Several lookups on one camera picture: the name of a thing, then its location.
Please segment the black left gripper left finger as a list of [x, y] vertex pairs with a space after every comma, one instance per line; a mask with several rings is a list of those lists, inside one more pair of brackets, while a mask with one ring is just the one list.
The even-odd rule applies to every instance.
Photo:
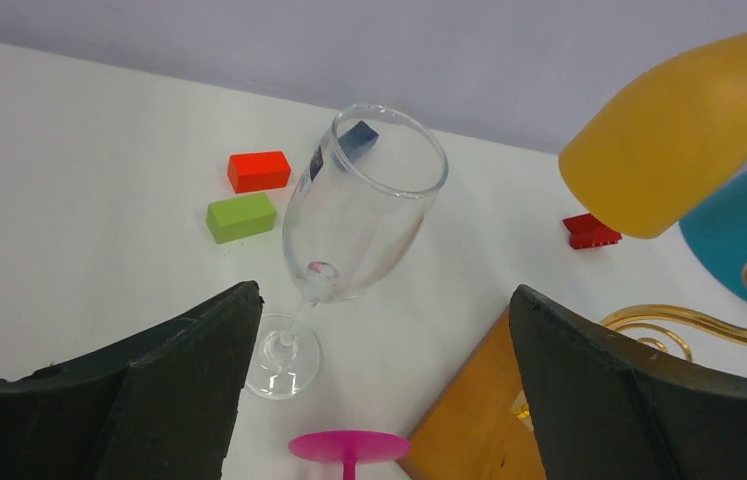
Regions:
[[218, 479], [263, 300], [238, 283], [94, 352], [0, 379], [0, 479]]

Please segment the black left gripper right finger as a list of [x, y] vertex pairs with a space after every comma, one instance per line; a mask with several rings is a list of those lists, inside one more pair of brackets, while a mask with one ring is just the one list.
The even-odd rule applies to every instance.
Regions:
[[614, 333], [521, 285], [509, 326], [550, 479], [747, 479], [747, 378]]

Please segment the gold wire glass rack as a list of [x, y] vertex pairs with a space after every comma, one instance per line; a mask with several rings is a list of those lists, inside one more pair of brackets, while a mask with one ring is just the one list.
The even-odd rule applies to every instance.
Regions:
[[640, 242], [591, 252], [502, 249], [437, 267], [413, 293], [455, 347], [460, 365], [411, 433], [404, 467], [424, 479], [550, 479], [534, 435], [509, 326], [517, 287], [529, 286], [614, 333], [709, 369], [747, 378], [747, 347], [694, 328], [676, 303], [737, 324], [747, 306], [711, 280], [683, 244]]

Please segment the pink plastic wine glass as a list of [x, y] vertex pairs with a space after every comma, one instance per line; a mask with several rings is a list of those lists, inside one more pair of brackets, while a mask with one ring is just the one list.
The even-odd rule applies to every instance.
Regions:
[[355, 479], [361, 464], [394, 462], [408, 455], [410, 442], [395, 434], [368, 430], [308, 433], [288, 443], [294, 456], [319, 464], [340, 464], [342, 478]]

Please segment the yellow plastic wine glass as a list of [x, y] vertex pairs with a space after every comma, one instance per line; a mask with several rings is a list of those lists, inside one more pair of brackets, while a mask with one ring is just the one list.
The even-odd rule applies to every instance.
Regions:
[[561, 177], [608, 227], [652, 239], [747, 160], [747, 32], [672, 57], [622, 88], [565, 146]]

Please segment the clear tall wine glass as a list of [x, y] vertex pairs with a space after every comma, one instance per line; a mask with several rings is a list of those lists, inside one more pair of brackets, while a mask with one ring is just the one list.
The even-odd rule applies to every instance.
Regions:
[[[376, 144], [353, 164], [337, 138], [364, 121]], [[416, 239], [449, 175], [435, 135], [408, 114], [357, 103], [339, 111], [302, 171], [282, 222], [282, 252], [300, 302], [291, 314], [260, 321], [247, 388], [290, 399], [315, 379], [315, 307], [358, 295], [389, 274]]]

